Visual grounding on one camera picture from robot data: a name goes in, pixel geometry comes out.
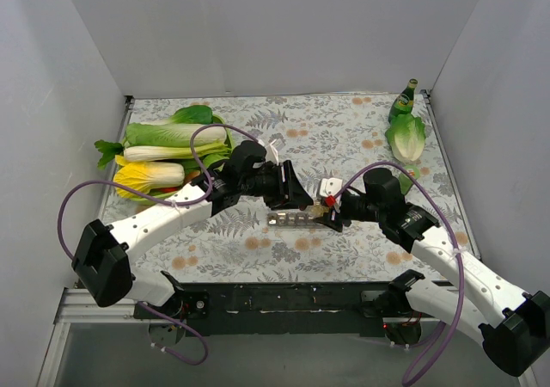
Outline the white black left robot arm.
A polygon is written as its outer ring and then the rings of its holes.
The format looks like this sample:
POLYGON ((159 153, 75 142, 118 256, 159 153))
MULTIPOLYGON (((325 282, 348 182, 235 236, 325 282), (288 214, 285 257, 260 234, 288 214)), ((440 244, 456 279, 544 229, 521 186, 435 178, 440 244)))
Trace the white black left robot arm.
POLYGON ((236 205, 242 196, 261 197, 273 211, 313 203, 291 161, 279 162, 271 146, 244 141, 221 169, 208 169, 164 203, 112 224, 89 223, 72 268, 100 307, 128 298, 153 305, 163 317, 175 317, 183 306, 177 280, 166 272, 141 270, 136 261, 184 228, 236 205))

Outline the clear weekly pill organizer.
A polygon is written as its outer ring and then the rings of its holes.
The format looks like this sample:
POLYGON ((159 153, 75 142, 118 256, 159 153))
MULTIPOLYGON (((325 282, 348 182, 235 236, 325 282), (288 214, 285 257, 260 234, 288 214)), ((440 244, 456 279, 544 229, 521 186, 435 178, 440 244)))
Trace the clear weekly pill organizer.
POLYGON ((324 225, 315 222, 315 213, 311 211, 278 211, 268 212, 266 226, 279 229, 322 229, 324 225))

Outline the clear pill bottle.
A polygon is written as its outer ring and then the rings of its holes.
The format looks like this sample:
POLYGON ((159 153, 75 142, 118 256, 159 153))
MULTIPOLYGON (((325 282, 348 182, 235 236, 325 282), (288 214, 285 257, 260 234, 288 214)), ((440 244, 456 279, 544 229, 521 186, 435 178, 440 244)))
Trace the clear pill bottle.
POLYGON ((327 206, 323 201, 315 201, 312 206, 307 206, 305 212, 310 218, 322 218, 325 213, 330 212, 331 207, 327 206))

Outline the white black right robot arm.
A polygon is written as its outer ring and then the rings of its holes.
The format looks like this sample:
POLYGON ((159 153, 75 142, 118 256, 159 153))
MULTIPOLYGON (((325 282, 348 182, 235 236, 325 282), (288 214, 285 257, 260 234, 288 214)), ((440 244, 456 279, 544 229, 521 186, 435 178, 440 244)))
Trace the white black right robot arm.
POLYGON ((399 316, 414 310, 433 316, 480 344, 503 372, 523 375, 549 348, 548 295, 526 292, 461 250, 442 217, 406 201, 389 169, 372 166, 363 179, 362 193, 338 178, 322 179, 318 197, 327 211, 318 223, 336 231, 353 221, 378 224, 389 241, 456 288, 450 292, 420 273, 404 273, 391 283, 390 309, 399 316))

